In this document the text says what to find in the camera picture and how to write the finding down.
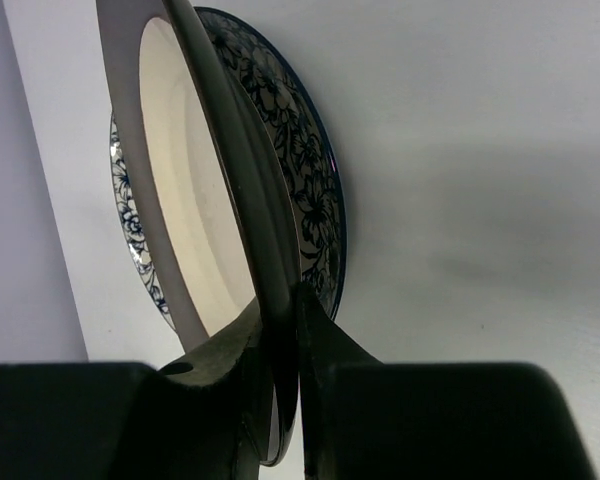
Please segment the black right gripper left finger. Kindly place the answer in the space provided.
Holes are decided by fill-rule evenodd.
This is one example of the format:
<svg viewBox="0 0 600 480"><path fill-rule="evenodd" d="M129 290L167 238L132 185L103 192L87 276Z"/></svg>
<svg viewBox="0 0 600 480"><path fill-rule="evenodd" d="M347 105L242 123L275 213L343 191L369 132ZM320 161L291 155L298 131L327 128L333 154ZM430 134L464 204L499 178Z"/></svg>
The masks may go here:
<svg viewBox="0 0 600 480"><path fill-rule="evenodd" d="M160 372L184 389L168 479L256 479L268 459L273 378L253 300L227 327Z"/></svg>

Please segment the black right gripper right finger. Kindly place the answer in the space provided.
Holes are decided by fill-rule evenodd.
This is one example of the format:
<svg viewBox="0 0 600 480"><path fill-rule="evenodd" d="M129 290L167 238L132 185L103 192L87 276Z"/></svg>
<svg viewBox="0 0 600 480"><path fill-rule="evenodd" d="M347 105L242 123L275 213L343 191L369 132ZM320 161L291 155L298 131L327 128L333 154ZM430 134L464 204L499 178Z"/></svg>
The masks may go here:
<svg viewBox="0 0 600 480"><path fill-rule="evenodd" d="M343 365L376 365L369 354L329 317L314 288L301 283L296 301L304 473L307 479L333 479L333 435L325 402L329 372Z"/></svg>

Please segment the blue floral plate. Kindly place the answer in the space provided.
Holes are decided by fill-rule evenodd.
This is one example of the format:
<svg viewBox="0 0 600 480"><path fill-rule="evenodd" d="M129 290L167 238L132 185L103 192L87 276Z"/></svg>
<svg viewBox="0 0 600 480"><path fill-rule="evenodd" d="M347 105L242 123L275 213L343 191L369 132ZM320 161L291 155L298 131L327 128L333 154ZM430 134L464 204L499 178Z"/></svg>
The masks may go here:
<svg viewBox="0 0 600 480"><path fill-rule="evenodd" d="M326 313L342 295L346 215L333 150L297 74L257 30L224 11L197 11L226 73L254 105L285 180L297 232L302 278ZM180 306L166 296L159 252L149 241L146 193L153 191L175 244L194 321L208 334L231 323L255 292L216 149L198 91L170 22L147 19L133 75L145 144L132 146L111 125L115 198L141 278L174 329Z"/></svg>

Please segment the dark plate cream inside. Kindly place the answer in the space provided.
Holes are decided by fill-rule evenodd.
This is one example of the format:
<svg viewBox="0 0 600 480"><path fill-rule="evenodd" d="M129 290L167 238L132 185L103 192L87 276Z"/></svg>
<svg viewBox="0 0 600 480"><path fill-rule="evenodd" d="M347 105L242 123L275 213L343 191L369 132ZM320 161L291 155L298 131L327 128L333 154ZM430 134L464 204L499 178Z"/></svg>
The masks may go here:
<svg viewBox="0 0 600 480"><path fill-rule="evenodd" d="M96 5L113 117L183 355L142 382L115 471L255 479L298 396L300 260L269 135L186 1Z"/></svg>

